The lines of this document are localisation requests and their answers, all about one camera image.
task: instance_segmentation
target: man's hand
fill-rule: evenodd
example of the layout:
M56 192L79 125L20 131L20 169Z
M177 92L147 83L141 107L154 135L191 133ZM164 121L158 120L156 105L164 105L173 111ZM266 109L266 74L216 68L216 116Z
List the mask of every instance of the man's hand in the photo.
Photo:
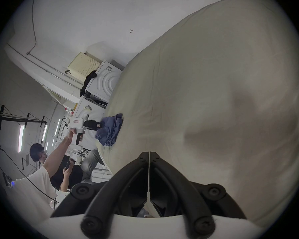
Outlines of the man's hand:
M66 138L68 138L68 141L71 143L72 142L72 137L73 135L76 134L76 129L75 128L71 128L70 132L68 133L68 135L66 136Z
M64 177L70 176L70 174L72 173L73 166L74 166L74 162L72 160L70 160L69 168L68 169L66 169L65 167L63 168Z

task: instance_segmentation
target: ceiling light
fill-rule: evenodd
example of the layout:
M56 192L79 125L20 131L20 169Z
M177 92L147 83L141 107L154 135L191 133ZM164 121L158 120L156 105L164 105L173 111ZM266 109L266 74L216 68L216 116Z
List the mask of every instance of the ceiling light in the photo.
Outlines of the ceiling light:
M58 125L56 126L56 130L55 130L54 136L56 136L56 132L58 131L59 124L60 124L60 120L61 120L61 119L59 119Z
M23 137L24 125L20 126L20 133L19 133L19 145L18 145L18 152L22 150L22 137Z
M47 129L48 129L48 125L46 124L46 126L44 127L43 135L42 135L42 141L44 141L44 138L46 137Z

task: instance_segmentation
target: white appliance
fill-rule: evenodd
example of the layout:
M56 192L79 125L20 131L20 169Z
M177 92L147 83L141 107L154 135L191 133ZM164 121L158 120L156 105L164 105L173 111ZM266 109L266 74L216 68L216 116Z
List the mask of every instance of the white appliance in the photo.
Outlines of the white appliance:
M76 109L73 113L73 117L83 117L85 115L89 115L89 120L96 120L98 122L101 121L105 109L84 99L84 97L80 98L79 103L76 106ZM96 149L95 139L96 131L85 130L85 134L83 136L81 144L83 148L92 150Z
M90 80L85 91L91 93L94 98L108 103L121 73L120 69L105 60L96 70L97 76Z

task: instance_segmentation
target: folded blue towel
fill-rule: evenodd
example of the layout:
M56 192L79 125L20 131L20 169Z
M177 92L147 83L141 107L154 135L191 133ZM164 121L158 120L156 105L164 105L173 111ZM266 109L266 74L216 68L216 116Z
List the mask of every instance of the folded blue towel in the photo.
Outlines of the folded blue towel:
M102 118L100 124L101 128L96 131L95 138L99 140L103 146L112 146L121 129L123 114L116 114L111 117Z

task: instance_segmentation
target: cream fabric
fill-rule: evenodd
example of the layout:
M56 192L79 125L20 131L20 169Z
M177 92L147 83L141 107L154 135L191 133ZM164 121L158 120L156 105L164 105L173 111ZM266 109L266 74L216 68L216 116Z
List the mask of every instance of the cream fabric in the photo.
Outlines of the cream fabric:
M273 0L214 3L128 63L104 115L117 113L116 143L97 142L113 173L155 151L266 227L299 185L299 37Z

